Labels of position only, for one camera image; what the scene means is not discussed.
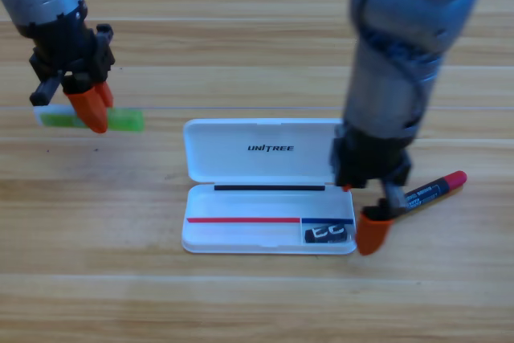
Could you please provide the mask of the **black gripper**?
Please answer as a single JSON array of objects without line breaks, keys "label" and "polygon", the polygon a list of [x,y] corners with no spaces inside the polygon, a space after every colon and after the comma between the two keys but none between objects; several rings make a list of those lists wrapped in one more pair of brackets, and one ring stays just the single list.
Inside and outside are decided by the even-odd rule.
[{"label": "black gripper", "polygon": [[352,125],[335,127],[330,165],[336,186],[344,192],[366,188],[368,181],[381,183],[384,197],[368,206],[357,222],[355,241],[360,255],[380,249],[395,219],[407,211],[403,186],[411,169],[407,138],[371,137]]},{"label": "black gripper", "polygon": [[86,8],[77,7],[69,14],[58,14],[52,22],[31,22],[23,28],[23,36],[35,44],[29,62],[39,78],[30,102],[48,105],[62,86],[71,93],[66,96],[82,122],[95,133],[105,133],[107,109],[113,107],[105,81],[115,63],[110,47],[113,29],[106,23],[95,30],[87,28],[87,15]]}]

